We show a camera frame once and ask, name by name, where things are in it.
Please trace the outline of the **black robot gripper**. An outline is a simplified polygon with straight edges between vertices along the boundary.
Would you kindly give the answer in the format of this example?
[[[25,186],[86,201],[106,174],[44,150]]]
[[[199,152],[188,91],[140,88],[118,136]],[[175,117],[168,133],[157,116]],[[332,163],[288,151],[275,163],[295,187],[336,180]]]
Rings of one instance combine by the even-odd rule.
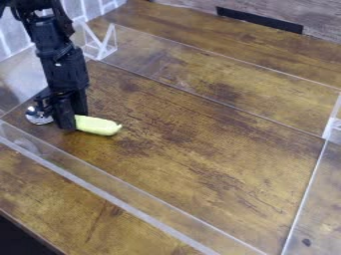
[[[88,114],[85,88],[89,76],[82,50],[54,18],[36,18],[30,23],[30,35],[50,92],[72,96],[72,101],[68,96],[52,97],[53,121],[60,129],[73,130],[74,114]]]

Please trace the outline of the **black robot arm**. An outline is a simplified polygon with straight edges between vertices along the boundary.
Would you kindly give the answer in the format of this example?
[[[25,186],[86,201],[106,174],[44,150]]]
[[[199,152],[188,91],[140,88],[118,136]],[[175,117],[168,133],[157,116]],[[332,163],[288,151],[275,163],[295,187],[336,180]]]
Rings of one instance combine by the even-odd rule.
[[[74,130],[76,116],[88,114],[89,76],[82,49],[70,40],[73,21],[60,0],[0,0],[0,18],[6,8],[34,44],[48,85],[26,115]]]

